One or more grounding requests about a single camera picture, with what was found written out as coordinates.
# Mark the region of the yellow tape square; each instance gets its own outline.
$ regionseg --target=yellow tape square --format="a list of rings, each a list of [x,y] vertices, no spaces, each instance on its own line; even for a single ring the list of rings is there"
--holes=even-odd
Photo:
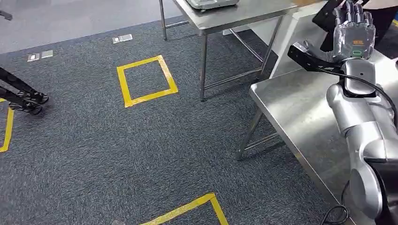
[[[167,80],[168,86],[170,88],[167,89],[167,90],[161,90],[161,91],[149,94],[149,95],[145,95],[145,96],[142,96],[142,97],[131,99],[129,87],[127,86],[126,76],[124,75],[124,70],[125,69],[129,69],[129,68],[133,68],[133,67],[137,67],[137,66],[141,66],[143,64],[150,63],[150,62],[153,62],[153,61],[158,61],[159,62],[160,66],[161,66],[161,69],[163,71],[163,74],[164,74],[164,76],[165,76],[165,78]],[[174,93],[178,92],[177,85],[174,82],[174,79],[171,76],[171,73],[168,70],[166,62],[164,61],[162,55],[158,55],[158,56],[150,58],[150,59],[141,60],[141,61],[138,61],[138,62],[133,62],[133,63],[127,64],[127,65],[124,65],[124,66],[117,67],[117,75],[119,77],[120,87],[122,89],[122,94],[123,94],[123,99],[124,99],[124,107],[126,107],[126,108],[127,107],[131,107],[131,106],[133,106],[135,104],[138,104],[138,103],[141,103],[141,102],[149,101],[149,100],[152,100],[152,99],[155,99],[155,98],[159,98],[159,97],[162,97],[162,96],[166,96],[166,95],[174,94]]]
[[[5,99],[0,98],[0,102],[4,102],[4,101],[5,101]],[[4,142],[3,142],[3,146],[0,147],[0,152],[5,152],[8,150],[8,147],[9,147],[10,141],[11,141],[13,122],[14,122],[14,110],[12,110],[9,107],[8,113],[7,113],[6,133],[4,134]]]
[[[198,199],[193,200],[192,202],[185,204],[181,207],[178,207],[177,209],[170,211],[158,218],[155,218],[149,222],[140,224],[140,225],[160,225],[163,224],[173,218],[176,218],[177,216],[184,214],[200,205],[203,205],[207,203],[208,201],[211,202],[212,207],[215,211],[215,214],[217,215],[218,221],[220,222],[220,225],[228,225],[227,219],[225,218],[225,215],[221,209],[220,204],[217,201],[217,198],[215,197],[214,193],[209,193],[206,194]]]

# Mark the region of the metal table leg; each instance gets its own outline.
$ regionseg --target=metal table leg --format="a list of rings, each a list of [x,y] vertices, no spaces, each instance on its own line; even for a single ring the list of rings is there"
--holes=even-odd
[[[230,29],[230,32],[243,44],[244,47],[247,48],[260,62],[263,62],[263,59],[260,55],[257,54],[255,50],[253,50],[233,29]]]
[[[202,36],[202,55],[201,71],[199,75],[199,98],[203,102],[205,98],[205,77],[206,77],[206,58],[207,58],[207,35]]]
[[[255,142],[249,144],[249,141],[250,141],[254,131],[256,130],[257,125],[259,124],[259,122],[260,122],[260,120],[262,118],[262,115],[263,115],[262,111],[260,109],[257,109],[257,112],[256,112],[254,118],[252,119],[250,127],[247,130],[246,136],[245,136],[243,142],[241,143],[241,145],[240,145],[240,147],[239,147],[239,149],[237,151],[237,154],[236,154],[237,160],[241,159],[242,154],[243,154],[244,151],[249,150],[249,149],[251,149],[251,148],[253,148],[253,147],[255,147],[255,146],[257,146],[257,145],[259,145],[261,143],[264,143],[264,142],[266,142],[268,140],[271,140],[271,139],[279,136],[278,133],[273,133],[271,135],[268,135],[266,137],[261,138],[258,141],[255,141]]]
[[[161,20],[162,20],[163,38],[164,38],[165,41],[167,41],[166,22],[164,21],[163,0],[159,0],[159,5],[160,5],[160,8],[161,8]]]
[[[283,20],[283,16],[280,16],[278,18],[278,22],[276,22],[276,26],[274,28],[274,32],[272,33],[271,40],[269,41],[269,45],[268,45],[268,48],[267,48],[267,50],[265,52],[265,57],[264,57],[264,60],[262,62],[262,65],[261,65],[260,78],[264,78],[264,80],[268,79],[268,77],[266,77],[266,78],[264,77],[264,70],[265,70],[265,67],[267,65],[267,62],[268,62],[268,59],[269,59],[269,55],[271,54],[272,46],[274,45],[274,41],[275,41],[275,37],[277,36],[279,28],[281,27],[282,20]]]

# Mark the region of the black tripod leg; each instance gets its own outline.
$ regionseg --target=black tripod leg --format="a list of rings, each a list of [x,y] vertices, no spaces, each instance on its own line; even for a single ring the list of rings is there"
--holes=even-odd
[[[12,15],[0,10],[0,15],[2,15],[6,20],[12,20]]]
[[[19,79],[18,77],[14,76],[12,73],[6,71],[1,67],[0,67],[0,79],[20,90],[18,96],[21,98],[27,98],[39,104],[44,104],[48,101],[47,95],[34,90],[27,83],[23,82],[21,79]]]
[[[29,102],[25,99],[17,96],[15,93],[0,86],[0,98],[3,98],[10,102],[9,106],[12,110],[18,110],[22,112],[27,112],[33,115],[37,115],[42,107],[35,103]]]

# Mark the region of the gray robot arm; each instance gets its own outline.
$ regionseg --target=gray robot arm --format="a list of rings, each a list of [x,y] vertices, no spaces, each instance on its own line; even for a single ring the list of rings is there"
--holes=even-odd
[[[367,60],[374,45],[372,16],[350,0],[346,8],[346,14],[339,8],[334,12],[333,51],[322,52],[305,41],[292,45],[288,56],[308,71],[340,76],[326,99],[347,142],[350,194],[376,224],[398,225],[398,115]]]
[[[363,74],[360,76],[368,82],[375,82],[374,66],[367,60],[347,60],[342,69],[346,75]],[[368,162],[398,162],[398,134],[391,106],[371,87],[348,78],[330,86],[326,98],[340,134],[347,141],[351,196],[366,216],[376,219],[383,209],[383,197],[378,177]]]

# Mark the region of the gray carpet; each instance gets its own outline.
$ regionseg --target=gray carpet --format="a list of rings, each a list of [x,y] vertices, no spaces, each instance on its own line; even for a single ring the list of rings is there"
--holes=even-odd
[[[132,41],[112,44],[128,33]],[[152,22],[0,55],[2,67],[51,98],[38,117],[15,113],[0,153],[1,225],[136,225],[209,192],[231,225],[319,223],[330,205],[280,139],[234,159],[255,113],[255,77],[211,89],[201,103],[200,38],[189,25],[169,29],[167,42],[161,34]],[[264,48],[251,31],[242,37]],[[210,35],[209,46],[207,83],[259,66],[234,37]],[[48,49],[54,57],[26,62]],[[124,108],[116,67],[160,54],[179,92]],[[132,98],[165,87],[156,64],[126,77]],[[273,132],[264,120],[253,138]],[[207,203],[167,224],[216,223]]]
[[[398,57],[398,27],[395,24],[390,26],[383,39],[375,46],[379,52],[383,53],[390,59]]]

